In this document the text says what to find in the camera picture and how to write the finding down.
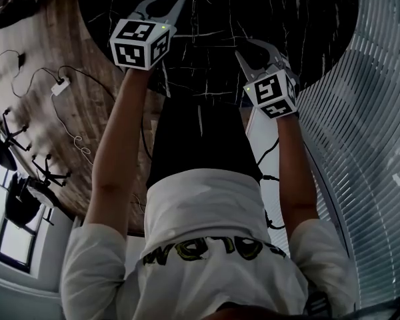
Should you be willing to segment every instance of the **white t-shirt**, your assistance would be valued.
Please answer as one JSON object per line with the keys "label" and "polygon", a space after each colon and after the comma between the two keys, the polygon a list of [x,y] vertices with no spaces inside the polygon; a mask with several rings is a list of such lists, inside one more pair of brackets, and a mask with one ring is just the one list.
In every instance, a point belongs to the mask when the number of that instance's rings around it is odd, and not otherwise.
{"label": "white t-shirt", "polygon": [[300,224],[291,259],[272,246],[260,186],[246,175],[196,169],[150,188],[146,248],[125,276],[126,242],[105,225],[71,234],[62,299],[67,320],[202,319],[222,304],[256,305],[301,314],[308,277],[327,293],[338,316],[353,310],[357,275],[331,223]]}

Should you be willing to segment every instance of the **wooden floor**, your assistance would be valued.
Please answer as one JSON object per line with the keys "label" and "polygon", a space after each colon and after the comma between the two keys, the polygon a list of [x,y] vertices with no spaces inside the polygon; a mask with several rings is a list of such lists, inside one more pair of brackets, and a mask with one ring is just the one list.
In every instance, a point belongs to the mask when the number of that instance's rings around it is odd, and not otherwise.
{"label": "wooden floor", "polygon": [[[118,70],[100,52],[88,34],[81,18],[77,0],[44,0],[41,10],[34,17],[24,19],[15,25],[0,30],[0,53],[14,49],[27,56],[22,72],[14,81],[16,94],[23,95],[35,70],[47,67],[56,71],[61,65],[71,65],[100,80],[117,96],[123,80]],[[8,107],[10,128],[16,131],[28,124],[26,133],[18,136],[22,145],[31,143],[33,148],[26,153],[16,153],[18,159],[30,174],[35,175],[31,156],[37,154],[42,163],[45,156],[52,154],[52,171],[65,174],[72,171],[67,186],[52,189],[64,207],[75,215],[84,216],[91,196],[91,165],[78,151],[73,139],[65,132],[55,117],[51,104],[53,78],[44,71],[34,76],[33,84],[26,96],[21,99],[12,94],[11,80],[17,73],[17,56],[6,53],[0,57],[0,120]],[[70,77],[71,85],[60,96],[54,97],[57,112],[74,136],[83,140],[78,146],[91,150],[88,158],[93,162],[99,141],[113,107],[112,99],[104,89],[89,78],[63,69]],[[144,128],[147,144],[152,153],[153,135],[157,126],[164,98],[149,92],[144,110]],[[244,112],[245,122],[249,112]],[[129,230],[143,233],[143,212],[146,204],[145,182],[149,174],[150,161],[142,142],[139,144],[137,181],[131,202]]]}

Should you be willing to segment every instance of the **t-shirt sleeve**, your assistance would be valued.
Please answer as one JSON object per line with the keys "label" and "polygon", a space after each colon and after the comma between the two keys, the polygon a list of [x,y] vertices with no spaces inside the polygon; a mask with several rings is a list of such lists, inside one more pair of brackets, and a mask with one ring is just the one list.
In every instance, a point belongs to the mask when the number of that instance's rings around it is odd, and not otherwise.
{"label": "t-shirt sleeve", "polygon": [[113,228],[85,224],[71,233],[61,295],[68,320],[102,319],[125,276],[126,242]]}
{"label": "t-shirt sleeve", "polygon": [[332,223],[304,221],[294,230],[289,250],[302,273],[327,294],[334,317],[354,311],[359,288],[355,264]]}

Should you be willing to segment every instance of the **white power adapter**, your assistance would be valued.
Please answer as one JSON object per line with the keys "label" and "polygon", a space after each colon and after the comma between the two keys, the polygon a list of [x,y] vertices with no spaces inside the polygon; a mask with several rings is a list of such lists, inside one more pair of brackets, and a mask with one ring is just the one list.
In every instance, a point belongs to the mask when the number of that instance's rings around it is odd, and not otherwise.
{"label": "white power adapter", "polygon": [[54,86],[52,86],[52,93],[55,96],[58,96],[69,86],[69,84],[69,78],[67,76],[62,77],[61,84],[56,83]]}

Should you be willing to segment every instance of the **black marble table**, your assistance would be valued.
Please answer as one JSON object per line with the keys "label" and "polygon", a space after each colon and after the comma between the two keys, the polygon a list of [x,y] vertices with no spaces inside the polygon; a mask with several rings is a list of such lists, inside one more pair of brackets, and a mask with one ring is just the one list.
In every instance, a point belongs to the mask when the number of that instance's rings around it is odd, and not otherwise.
{"label": "black marble table", "polygon": [[[141,1],[79,0],[88,31],[111,61],[111,34]],[[359,0],[187,0],[171,52],[158,65],[150,89],[197,103],[251,105],[243,91],[247,80],[235,56],[238,46],[246,46],[246,38],[277,46],[300,77],[297,88],[305,89],[346,50],[358,7]],[[252,65],[264,64],[260,53],[250,52]]]}

